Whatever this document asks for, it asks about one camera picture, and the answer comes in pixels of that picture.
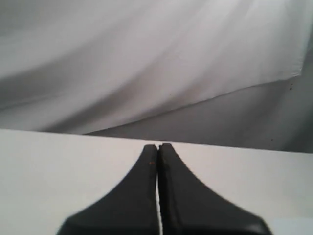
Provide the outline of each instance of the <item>white fabric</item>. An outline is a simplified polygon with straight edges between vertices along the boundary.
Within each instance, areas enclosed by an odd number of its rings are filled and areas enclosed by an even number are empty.
[[[87,133],[299,75],[312,0],[4,0],[0,127]]]

